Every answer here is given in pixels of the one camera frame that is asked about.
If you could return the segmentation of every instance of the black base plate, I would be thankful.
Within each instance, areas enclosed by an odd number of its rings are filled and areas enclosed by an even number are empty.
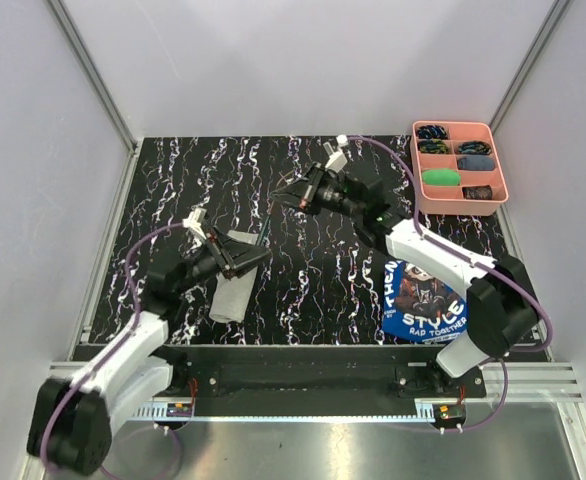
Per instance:
[[[484,378],[479,368],[472,368],[460,378],[455,379],[454,382],[444,387],[443,391],[436,390],[434,385],[429,382],[430,377],[428,371],[430,368],[426,363],[412,363],[398,366],[395,369],[395,375],[398,382],[399,396],[401,398],[459,399],[463,386],[465,398],[486,397]]]
[[[101,348],[80,346],[73,359],[90,360]],[[205,417],[414,415],[414,400],[398,396],[397,369],[433,360],[441,348],[176,347],[192,363],[197,414]],[[476,376],[465,380],[467,397],[485,395]]]

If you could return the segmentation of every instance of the cartoon character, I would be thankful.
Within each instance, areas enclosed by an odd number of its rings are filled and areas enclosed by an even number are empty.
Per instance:
[[[404,267],[400,284],[400,296],[395,305],[405,313],[435,320],[446,313],[448,307],[460,296],[450,291],[438,279],[411,263]]]

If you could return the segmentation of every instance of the white clamp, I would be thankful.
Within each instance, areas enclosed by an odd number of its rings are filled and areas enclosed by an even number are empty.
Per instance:
[[[326,162],[326,165],[324,165],[324,168],[327,170],[333,170],[335,173],[342,171],[348,162],[342,148],[346,147],[348,143],[349,140],[346,135],[339,135],[337,137],[337,150],[334,150],[329,142],[324,144],[324,150],[326,150],[326,153],[329,155],[329,160]]]
[[[186,228],[193,237],[195,237],[200,242],[206,241],[206,235],[204,230],[202,230],[202,222],[204,221],[204,217],[206,215],[206,210],[197,207],[194,208],[188,218],[182,220],[182,225]]]

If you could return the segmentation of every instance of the metal floor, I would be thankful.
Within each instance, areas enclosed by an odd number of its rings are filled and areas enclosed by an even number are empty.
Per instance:
[[[467,424],[488,414],[472,405]],[[123,480],[155,478],[173,444],[142,423],[125,425],[105,462]],[[475,432],[440,436],[389,424],[198,423],[180,431],[179,469],[163,477],[208,479],[577,479],[577,470],[552,404],[507,404]],[[60,473],[50,480],[76,480]],[[105,477],[96,474],[93,480]]]

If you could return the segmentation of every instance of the silver panel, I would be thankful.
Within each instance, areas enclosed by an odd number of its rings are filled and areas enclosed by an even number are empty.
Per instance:
[[[474,405],[472,413],[470,423],[488,408]],[[139,428],[127,424],[118,438]],[[393,425],[291,423],[193,423],[179,435],[181,466],[167,477],[176,480],[580,478],[550,404],[510,404],[485,429],[443,437]],[[142,480],[161,471],[171,455],[171,440],[146,430],[116,443],[106,465],[123,479]]]
[[[57,362],[51,365],[49,374],[55,377],[67,377],[73,374],[83,362]],[[512,362],[507,363],[509,374],[509,390],[506,401],[512,402],[582,402],[582,395],[575,380],[575,372],[570,363],[564,362]],[[482,367],[482,375],[486,382],[489,400],[497,401],[504,389],[502,367],[499,363],[488,363]],[[188,399],[155,398],[155,401],[182,401]],[[442,403],[451,399],[424,399],[427,403]],[[468,398],[467,403],[485,403],[485,399]]]

